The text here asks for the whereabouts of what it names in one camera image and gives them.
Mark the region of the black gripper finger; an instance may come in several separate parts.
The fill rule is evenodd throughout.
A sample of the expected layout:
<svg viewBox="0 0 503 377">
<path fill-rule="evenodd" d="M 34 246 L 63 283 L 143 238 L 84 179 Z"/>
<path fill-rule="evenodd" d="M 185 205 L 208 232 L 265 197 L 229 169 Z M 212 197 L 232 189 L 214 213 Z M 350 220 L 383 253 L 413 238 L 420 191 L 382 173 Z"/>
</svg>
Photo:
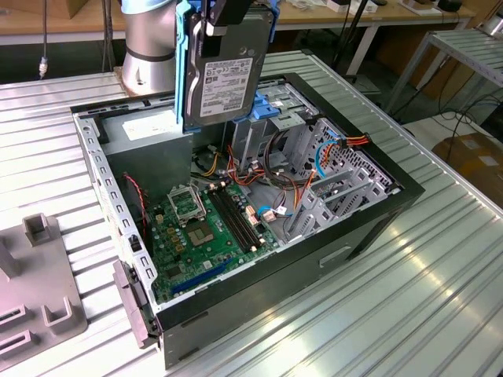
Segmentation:
<svg viewBox="0 0 503 377">
<path fill-rule="evenodd" d="M 240 24 L 252 1 L 202 1 L 201 2 L 201 42 L 202 57 L 217 57 L 220 53 L 222 37 L 230 25 Z"/>
</svg>

